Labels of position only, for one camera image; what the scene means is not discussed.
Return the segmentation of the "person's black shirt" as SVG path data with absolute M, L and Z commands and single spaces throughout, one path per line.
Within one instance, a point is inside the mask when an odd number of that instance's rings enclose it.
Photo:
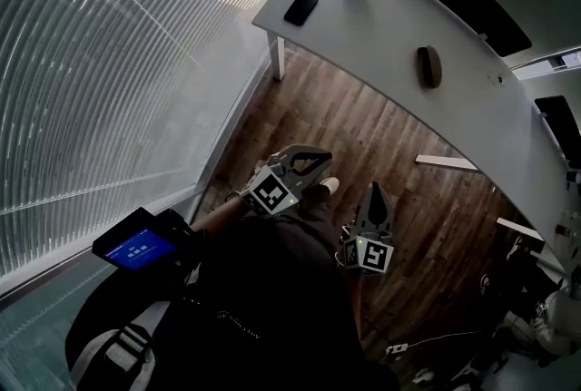
M 194 233 L 192 264 L 117 269 L 65 340 L 74 391 L 399 391 L 368 360 L 329 247 L 294 220 Z

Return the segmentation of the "brown glasses case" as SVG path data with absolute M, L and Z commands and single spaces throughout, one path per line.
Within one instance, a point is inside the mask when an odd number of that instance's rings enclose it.
M 428 88 L 438 88 L 443 72 L 437 50 L 430 45 L 421 46 L 417 49 L 416 62 L 420 82 Z

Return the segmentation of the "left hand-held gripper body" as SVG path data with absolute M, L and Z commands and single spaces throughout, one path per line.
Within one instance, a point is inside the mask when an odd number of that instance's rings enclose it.
M 258 216 L 274 216 L 300 201 L 300 192 L 291 189 L 283 159 L 276 153 L 266 161 L 259 161 L 239 192 L 241 199 Z

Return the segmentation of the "person's dark trousers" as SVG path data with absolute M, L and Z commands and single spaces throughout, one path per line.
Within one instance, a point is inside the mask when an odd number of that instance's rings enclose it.
M 334 223 L 334 209 L 330 198 L 333 191 L 327 184 L 317 184 L 305 190 L 299 202 L 298 213 L 329 244 L 340 240 L 340 230 Z

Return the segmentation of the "black smartphone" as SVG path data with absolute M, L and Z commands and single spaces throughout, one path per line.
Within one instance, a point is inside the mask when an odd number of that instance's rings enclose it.
M 283 19 L 293 25 L 303 26 L 319 0 L 294 0 Z

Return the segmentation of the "black device with blue screen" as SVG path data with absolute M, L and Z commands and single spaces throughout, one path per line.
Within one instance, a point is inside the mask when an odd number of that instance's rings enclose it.
M 181 214 L 167 209 L 153 215 L 140 207 L 97 238 L 92 253 L 119 269 L 137 272 L 192 264 L 201 249 Z

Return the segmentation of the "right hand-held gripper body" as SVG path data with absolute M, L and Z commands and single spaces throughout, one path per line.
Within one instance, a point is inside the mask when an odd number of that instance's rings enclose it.
M 340 263 L 346 269 L 356 269 L 361 274 L 384 275 L 394 252 L 391 226 L 387 222 L 381 227 L 356 233 L 352 225 L 343 225 Z

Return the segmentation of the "short black desk divider panel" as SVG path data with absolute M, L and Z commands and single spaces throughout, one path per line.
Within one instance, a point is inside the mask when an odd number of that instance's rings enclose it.
M 563 95 L 536 98 L 539 112 L 545 117 L 561 152 L 572 169 L 581 169 L 581 133 Z

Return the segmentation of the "person's left forearm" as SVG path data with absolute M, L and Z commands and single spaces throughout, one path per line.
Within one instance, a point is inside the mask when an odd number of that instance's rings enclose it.
M 190 228 L 193 231 L 203 231 L 212 238 L 227 230 L 248 210 L 245 201 L 238 194 L 234 194 L 219 208 L 194 221 Z

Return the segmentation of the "person's right forearm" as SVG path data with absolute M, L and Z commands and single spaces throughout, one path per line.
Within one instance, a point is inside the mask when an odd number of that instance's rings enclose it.
M 343 278 L 350 298 L 350 306 L 357 328 L 358 339 L 361 339 L 361 293 L 362 293 L 362 276 L 354 269 L 345 270 Z

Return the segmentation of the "white desk leg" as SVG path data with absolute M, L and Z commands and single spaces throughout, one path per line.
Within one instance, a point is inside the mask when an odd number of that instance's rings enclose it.
M 285 75 L 285 42 L 272 32 L 267 33 L 273 78 L 281 81 Z

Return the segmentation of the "white window blinds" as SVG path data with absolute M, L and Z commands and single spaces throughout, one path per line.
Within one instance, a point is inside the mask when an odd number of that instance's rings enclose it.
M 268 57 L 266 0 L 0 0 L 0 293 L 194 194 Z

